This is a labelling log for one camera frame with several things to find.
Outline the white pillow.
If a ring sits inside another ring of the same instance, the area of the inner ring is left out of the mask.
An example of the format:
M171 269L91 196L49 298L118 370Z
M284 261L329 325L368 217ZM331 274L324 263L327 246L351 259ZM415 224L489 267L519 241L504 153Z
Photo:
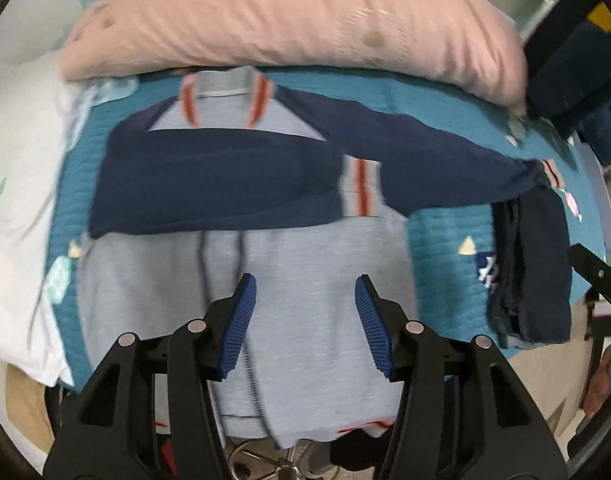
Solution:
M44 385L68 368L43 293L51 221L86 88L61 76L49 52L0 66L0 360Z

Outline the dark navy folded garment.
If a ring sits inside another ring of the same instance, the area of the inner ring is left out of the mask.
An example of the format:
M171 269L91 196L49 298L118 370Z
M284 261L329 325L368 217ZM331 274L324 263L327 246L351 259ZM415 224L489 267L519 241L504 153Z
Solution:
M570 338L569 233L551 188L492 206L496 266L489 319L504 348L532 349Z

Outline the grey and navy sweatshirt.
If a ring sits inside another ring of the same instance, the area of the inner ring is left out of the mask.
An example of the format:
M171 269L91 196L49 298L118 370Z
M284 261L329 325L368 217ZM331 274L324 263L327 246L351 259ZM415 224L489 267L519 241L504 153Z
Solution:
M409 215L544 191L551 172L255 70L217 80L222 92L206 96L201 75L185 79L108 136L78 264L89 362L122 334L159 337L200 318L248 273L251 323L215 388L227 431L282 444L379 434L400 390L371 364L356 278L414 314Z

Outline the dark blue clothes pile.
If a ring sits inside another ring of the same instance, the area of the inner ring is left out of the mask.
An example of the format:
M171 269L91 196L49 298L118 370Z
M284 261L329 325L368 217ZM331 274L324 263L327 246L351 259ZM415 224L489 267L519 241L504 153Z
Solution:
M611 0L559 0L528 40L528 116L611 165Z

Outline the pink pillow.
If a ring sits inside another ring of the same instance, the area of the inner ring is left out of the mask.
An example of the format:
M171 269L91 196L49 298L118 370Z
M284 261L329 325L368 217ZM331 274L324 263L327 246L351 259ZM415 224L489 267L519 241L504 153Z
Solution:
M488 0L98 0L60 54L70 80L240 65L378 68L526 110L521 39Z

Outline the chrome stool base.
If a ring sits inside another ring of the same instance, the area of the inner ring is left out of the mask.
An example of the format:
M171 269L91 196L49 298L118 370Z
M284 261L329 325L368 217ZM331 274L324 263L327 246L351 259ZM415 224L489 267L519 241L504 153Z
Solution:
M233 479L371 479L375 468L352 471L329 463L329 442L301 440L276 448L270 439L238 440L226 448Z

